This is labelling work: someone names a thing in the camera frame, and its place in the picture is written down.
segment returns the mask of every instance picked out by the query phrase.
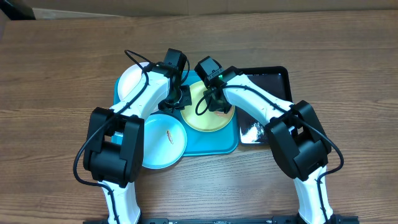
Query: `yellow plate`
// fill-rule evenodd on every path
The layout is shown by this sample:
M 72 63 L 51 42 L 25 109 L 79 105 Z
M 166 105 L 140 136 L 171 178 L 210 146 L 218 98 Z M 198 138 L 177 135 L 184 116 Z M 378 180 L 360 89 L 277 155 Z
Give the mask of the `yellow plate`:
M 190 85 L 192 105 L 186 106 L 181 110 L 181 115 L 184 121 L 193 129 L 197 131 L 212 132 L 220 130 L 225 127 L 234 116 L 235 106 L 232 106 L 227 114 L 219 112 L 206 111 L 203 115 L 198 116 L 195 113 L 195 108 L 199 100 L 203 97 L 203 92 L 206 87 L 202 81 Z M 206 108 L 206 100 L 203 100 L 198 108 L 198 112 L 202 112 Z

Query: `blue placemat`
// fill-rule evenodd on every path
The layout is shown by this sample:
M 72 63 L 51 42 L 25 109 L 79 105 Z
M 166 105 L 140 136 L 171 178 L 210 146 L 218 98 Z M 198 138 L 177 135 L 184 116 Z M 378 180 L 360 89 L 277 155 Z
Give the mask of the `blue placemat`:
M 195 71 L 190 71 L 189 76 L 184 84 L 191 85 L 198 81 L 200 81 L 199 76 L 195 73 Z M 116 81 L 114 86 L 114 104 L 120 102 L 118 95 L 118 83 L 119 79 Z M 173 116 L 182 123 L 187 132 L 188 142 L 183 156 L 227 154 L 234 151 L 238 146 L 239 136 L 236 112 L 232 117 L 231 122 L 229 122 L 224 128 L 210 133 L 204 133 L 191 128 L 182 119 L 181 112 L 179 110 L 174 111 Z M 121 144 L 121 140 L 121 137 L 112 137 L 112 142 L 114 143 Z

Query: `black and white robotic arm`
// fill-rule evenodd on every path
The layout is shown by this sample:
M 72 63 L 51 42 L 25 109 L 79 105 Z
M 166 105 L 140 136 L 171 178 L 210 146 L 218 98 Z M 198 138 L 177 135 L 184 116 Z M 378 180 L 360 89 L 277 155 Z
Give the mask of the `black and white robotic arm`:
M 141 211 L 136 202 L 134 181 L 143 159 L 144 120 L 157 106 L 173 110 L 190 105 L 189 88 L 181 86 L 185 61 L 181 52 L 169 49 L 163 63 L 150 64 L 144 68 L 149 78 L 148 85 L 143 76 L 125 99 L 110 110 L 97 108 L 91 115 L 88 138 L 146 86 L 142 95 L 85 149 L 85 169 L 91 171 L 95 180 L 113 190 L 114 203 L 108 190 L 103 189 L 109 208 L 109 224 L 140 222 Z M 304 101 L 294 105 L 276 98 L 253 84 L 243 73 L 244 70 L 234 67 L 224 70 L 210 57 L 199 62 L 195 71 L 208 89 L 204 92 L 203 101 L 206 101 L 210 111 L 226 113 L 232 105 L 238 106 L 267 127 L 266 133 L 276 163 L 294 180 L 301 222 L 325 223 L 325 215 L 328 220 L 331 219 L 333 210 L 328 203 L 325 178 L 321 179 L 320 186 L 317 182 L 319 176 L 326 172 L 331 146 L 306 127 L 297 134 L 295 129 L 301 128 L 302 124 L 292 118 L 295 116 L 325 134 L 313 108 Z M 114 134 L 124 136 L 120 146 L 104 140 L 104 135 Z

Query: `wooden table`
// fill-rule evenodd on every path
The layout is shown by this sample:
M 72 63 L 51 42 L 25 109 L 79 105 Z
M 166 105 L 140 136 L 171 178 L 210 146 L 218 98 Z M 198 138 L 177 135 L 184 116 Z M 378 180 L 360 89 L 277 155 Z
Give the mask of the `wooden table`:
M 0 223 L 106 218 L 102 190 L 72 174 L 97 107 L 112 105 L 131 49 L 153 61 L 169 47 L 191 64 L 282 65 L 295 102 L 310 102 L 345 166 L 328 177 L 336 213 L 398 222 L 398 11 L 309 12 L 8 22 L 0 44 Z M 142 169 L 145 217 L 254 218 L 298 210 L 268 147 Z M 329 168 L 338 165 L 333 152 Z M 82 166 L 80 174 L 91 180 Z

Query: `white arm segment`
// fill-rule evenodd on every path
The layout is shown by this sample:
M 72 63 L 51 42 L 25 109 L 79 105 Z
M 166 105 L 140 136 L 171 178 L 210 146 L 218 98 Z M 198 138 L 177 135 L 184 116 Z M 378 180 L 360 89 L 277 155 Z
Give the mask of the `white arm segment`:
M 122 115 L 137 115 L 142 119 L 147 119 L 154 108 L 162 100 L 166 99 L 167 95 L 169 94 L 169 79 L 164 77 L 163 74 L 156 72 L 149 72 L 148 76 L 149 85 L 142 95 L 130 106 L 130 108 L 122 112 Z M 122 101 L 116 105 L 113 105 L 111 109 L 113 109 L 115 113 L 120 111 L 126 105 L 126 103 L 131 101 L 140 92 L 142 87 L 144 87 L 145 82 L 146 77 L 143 75 L 137 86 L 134 87 L 134 89 Z M 115 135 L 121 137 L 123 136 L 121 133 L 116 133 Z M 134 183 L 128 183 L 126 188 L 121 188 L 118 184 L 108 181 L 102 181 L 99 183 L 108 185 L 113 190 L 116 212 L 118 213 L 120 223 L 136 224 L 141 215 L 141 210 L 137 205 Z M 106 189 L 103 188 L 103 190 L 109 210 L 108 223 L 116 224 L 113 214 L 111 196 L 108 195 L 108 191 Z
M 246 75 L 238 75 L 234 77 L 227 82 L 227 86 L 228 85 L 241 85 L 253 88 L 286 111 L 290 110 L 290 105 L 293 104 L 292 102 L 276 98 L 270 93 L 264 91 L 262 88 L 259 88 L 252 81 L 250 81 Z M 225 88 L 223 91 L 224 96 L 229 103 L 246 111 L 254 119 L 258 120 L 263 126 L 268 124 L 271 118 L 278 118 L 283 114 L 283 112 L 275 109 L 267 101 L 263 100 L 260 96 L 249 90 L 244 90 L 242 88 Z M 308 180 L 304 182 L 298 178 L 294 179 L 298 201 L 300 203 L 298 212 L 303 220 L 305 220 L 308 224 L 325 223 L 325 218 L 320 205 L 317 182 L 315 181 L 315 179 L 317 179 L 319 175 L 325 171 L 326 166 L 318 168 L 316 171 L 310 174 Z M 326 214 L 328 218 L 330 218 L 330 216 L 333 214 L 333 210 L 328 202 L 325 178 L 322 178 L 321 191 Z
M 322 224 L 326 222 L 321 209 L 316 181 L 324 172 L 326 172 L 326 166 L 319 167 L 316 171 L 312 172 L 306 181 L 301 181 L 299 178 L 294 179 L 294 185 L 298 195 L 298 202 L 300 204 L 298 213 L 306 223 Z M 326 215 L 328 219 L 330 219 L 331 215 L 333 214 L 333 209 L 331 209 L 329 205 L 325 177 L 322 177 L 321 182 L 323 205 L 325 206 Z

